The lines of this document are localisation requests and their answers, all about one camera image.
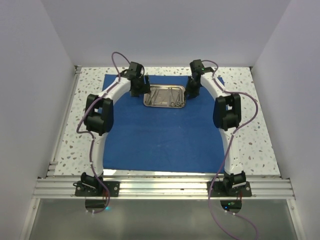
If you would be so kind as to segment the steel instrument tray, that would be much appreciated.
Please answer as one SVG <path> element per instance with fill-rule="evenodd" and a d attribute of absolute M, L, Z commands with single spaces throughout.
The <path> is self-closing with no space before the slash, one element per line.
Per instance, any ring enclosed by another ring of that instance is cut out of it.
<path fill-rule="evenodd" d="M 170 107 L 168 104 L 168 100 L 170 97 L 170 93 L 169 90 L 170 88 L 173 89 L 177 89 L 177 88 L 181 88 L 184 91 L 184 95 L 185 95 L 185 87 L 182 85 L 175 85 L 175 84 L 151 84 L 150 85 L 150 93 L 144 94 L 143 96 L 143 104 L 146 107 L 153 107 L 153 108 L 173 108 L 173 109 L 181 109 L 181 108 L 177 108 L 177 107 Z M 150 97 L 150 94 L 152 94 L 156 89 L 164 89 L 165 93 L 164 93 L 164 98 L 161 104 L 159 105 L 148 105 L 148 99 Z"/>

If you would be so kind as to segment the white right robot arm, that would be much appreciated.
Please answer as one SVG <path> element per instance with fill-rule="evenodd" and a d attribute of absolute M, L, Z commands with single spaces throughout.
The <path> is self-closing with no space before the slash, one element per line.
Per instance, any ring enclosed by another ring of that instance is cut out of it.
<path fill-rule="evenodd" d="M 212 67 L 205 67 L 202 60 L 196 59 L 189 64 L 191 76 L 188 77 L 184 96 L 188 99 L 196 98 L 204 87 L 214 100 L 213 124 L 219 130 L 222 138 L 225 160 L 223 161 L 222 186 L 215 190 L 223 190 L 227 196 L 236 196 L 246 185 L 246 174 L 239 157 L 238 141 L 233 131 L 240 127 L 242 120 L 241 97 L 226 89 L 223 83 L 211 74 L 215 74 Z"/>

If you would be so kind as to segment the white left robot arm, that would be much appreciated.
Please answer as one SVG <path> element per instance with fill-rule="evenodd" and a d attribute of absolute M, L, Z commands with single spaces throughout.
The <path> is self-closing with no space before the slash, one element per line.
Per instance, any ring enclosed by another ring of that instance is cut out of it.
<path fill-rule="evenodd" d="M 119 72 L 114 81 L 99 94 L 90 94 L 86 100 L 84 116 L 76 128 L 78 134 L 90 134 L 89 171 L 81 175 L 81 182 L 92 196 L 103 193 L 103 156 L 108 133 L 114 125 L 114 105 L 125 94 L 138 97 L 151 91 L 149 76 L 137 62 Z"/>

